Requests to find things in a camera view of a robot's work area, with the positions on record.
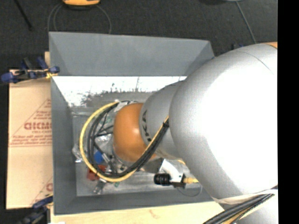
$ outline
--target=metal part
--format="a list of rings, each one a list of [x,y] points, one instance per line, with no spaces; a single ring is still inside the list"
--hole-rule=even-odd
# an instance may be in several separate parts
[[[171,136],[212,197],[251,194],[278,184],[276,71],[276,48],[247,46],[207,62],[176,92],[169,113]],[[238,223],[277,223],[277,201]]]
[[[184,78],[185,77],[182,77],[180,79],[181,81],[160,89],[158,92],[152,94],[144,103],[139,117],[139,128],[146,145],[150,143],[160,125],[168,115],[173,95],[183,83],[182,80],[184,80]],[[169,130],[162,138],[156,154],[166,159],[177,159],[180,157]]]

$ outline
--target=wooden surface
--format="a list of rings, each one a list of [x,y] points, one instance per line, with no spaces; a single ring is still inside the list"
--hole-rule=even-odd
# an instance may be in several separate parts
[[[90,212],[83,214],[59,215],[53,214],[51,208],[51,223],[65,224],[184,224],[204,223],[209,218],[223,211],[215,202],[192,203],[164,207],[140,208],[130,210],[113,210]]]

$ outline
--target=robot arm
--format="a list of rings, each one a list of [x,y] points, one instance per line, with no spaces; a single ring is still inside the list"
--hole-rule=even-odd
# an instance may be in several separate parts
[[[118,182],[157,158],[182,159],[215,200],[244,198],[278,185],[277,135],[277,44],[243,47],[212,59],[144,104],[120,109],[113,149],[129,168],[117,179],[102,177]],[[252,207],[248,202],[267,200],[257,198],[220,205],[231,215],[247,205],[245,214]],[[238,223],[278,223],[278,199]]]

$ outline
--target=yellow cable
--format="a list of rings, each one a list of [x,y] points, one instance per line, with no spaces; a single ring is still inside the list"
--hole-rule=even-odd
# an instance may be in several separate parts
[[[235,220],[236,218],[238,218],[240,215],[242,215],[244,212],[246,212],[247,210],[249,210],[251,207],[248,207],[240,212],[238,212],[236,215],[234,215],[233,217],[231,217],[230,219],[226,220],[225,222],[223,222],[222,224],[231,224],[233,222],[233,220]]]
[[[186,177],[183,180],[183,183],[187,183],[187,184],[191,184],[191,183],[197,183],[198,180],[196,178],[192,178],[192,177]]]
[[[80,148],[80,153],[82,155],[82,158],[83,158],[83,161],[85,162],[85,164],[88,166],[88,168],[90,168],[91,171],[93,171],[97,176],[99,176],[100,178],[108,181],[108,182],[121,182],[121,181],[124,181],[126,179],[128,179],[134,172],[136,172],[137,169],[134,169],[133,171],[127,173],[126,175],[124,175],[123,177],[117,177],[117,178],[112,178],[112,177],[106,177],[102,174],[100,174],[93,166],[92,164],[88,161],[85,153],[84,153],[84,149],[83,149],[83,138],[84,138],[84,134],[85,134],[85,131],[87,129],[87,126],[89,125],[89,123],[92,121],[92,119],[98,115],[98,114],[101,114],[105,109],[113,106],[114,104],[116,104],[118,102],[113,102],[113,103],[110,103],[110,104],[107,104],[101,108],[99,108],[97,111],[95,111],[88,119],[87,121],[85,122],[85,124],[83,125],[83,128],[82,128],[82,131],[81,131],[81,134],[80,134],[80,139],[79,139],[79,148]],[[157,131],[157,133],[155,134],[155,136],[153,137],[152,141],[149,143],[149,145],[146,147],[145,151],[143,152],[143,154],[149,149],[149,147],[152,145],[152,143],[155,141],[156,137],[158,136],[160,130],[163,128],[163,124],[161,125],[161,127],[159,128],[159,130]]]
[[[185,162],[184,162],[183,160],[177,159],[177,161],[180,162],[181,164],[186,165]]]

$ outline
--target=blue clamp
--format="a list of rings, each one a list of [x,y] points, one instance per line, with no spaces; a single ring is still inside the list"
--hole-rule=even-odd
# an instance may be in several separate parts
[[[41,201],[38,201],[36,202],[35,204],[32,205],[32,208],[33,209],[39,209],[49,203],[52,203],[53,202],[53,196],[49,196],[49,197],[46,197],[44,198],[43,200]]]
[[[38,68],[34,67],[28,58],[24,58],[21,62],[21,68],[16,72],[7,72],[1,75],[3,83],[18,83],[24,80],[38,79],[47,77],[49,74],[57,74],[60,72],[58,66],[48,67],[45,60],[39,56],[37,58]]]

